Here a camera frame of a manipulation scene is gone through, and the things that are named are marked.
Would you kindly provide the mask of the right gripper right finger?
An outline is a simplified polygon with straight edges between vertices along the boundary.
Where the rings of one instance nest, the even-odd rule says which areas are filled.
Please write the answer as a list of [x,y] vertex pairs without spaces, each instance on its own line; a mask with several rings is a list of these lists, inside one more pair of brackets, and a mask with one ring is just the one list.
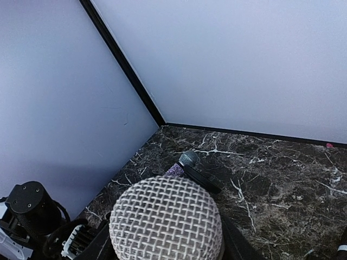
[[250,245],[231,219],[221,214],[225,244],[222,259],[260,259],[258,252]]

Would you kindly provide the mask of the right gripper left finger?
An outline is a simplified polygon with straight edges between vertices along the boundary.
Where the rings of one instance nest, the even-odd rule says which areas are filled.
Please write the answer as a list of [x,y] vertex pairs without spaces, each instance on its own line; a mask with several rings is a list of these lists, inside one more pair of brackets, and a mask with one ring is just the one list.
[[107,213],[97,227],[90,227],[89,230],[93,235],[93,239],[81,254],[81,259],[114,259],[114,249],[109,234],[110,215],[110,213]]

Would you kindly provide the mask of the beige microphone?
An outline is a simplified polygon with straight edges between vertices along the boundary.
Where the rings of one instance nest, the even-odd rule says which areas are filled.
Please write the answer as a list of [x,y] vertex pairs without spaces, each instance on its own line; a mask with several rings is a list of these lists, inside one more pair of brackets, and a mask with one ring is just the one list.
[[152,177],[116,201],[109,233],[119,259],[222,259],[220,212],[211,195],[187,178]]

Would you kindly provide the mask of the purple glitter microphone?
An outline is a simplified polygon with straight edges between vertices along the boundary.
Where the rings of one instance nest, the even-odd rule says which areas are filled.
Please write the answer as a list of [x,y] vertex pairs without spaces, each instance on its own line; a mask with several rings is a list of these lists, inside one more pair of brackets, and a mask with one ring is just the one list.
[[199,157],[194,151],[186,151],[181,154],[178,162],[172,165],[164,174],[165,177],[187,177],[191,174],[185,171],[185,168],[193,169],[199,162]]

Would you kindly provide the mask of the black microphone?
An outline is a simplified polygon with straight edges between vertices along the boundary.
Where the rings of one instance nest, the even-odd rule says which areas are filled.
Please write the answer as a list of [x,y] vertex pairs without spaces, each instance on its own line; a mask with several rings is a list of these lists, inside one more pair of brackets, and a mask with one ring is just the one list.
[[347,227],[341,236],[335,260],[347,260]]

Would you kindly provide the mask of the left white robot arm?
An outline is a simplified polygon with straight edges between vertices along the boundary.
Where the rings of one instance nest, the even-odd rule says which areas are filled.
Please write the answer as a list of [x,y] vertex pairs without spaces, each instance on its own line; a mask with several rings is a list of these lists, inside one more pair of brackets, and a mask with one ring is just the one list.
[[57,250],[53,256],[45,256],[42,248],[54,231],[69,222],[66,209],[41,183],[15,185],[1,198],[1,259],[63,259],[60,239],[49,247]]

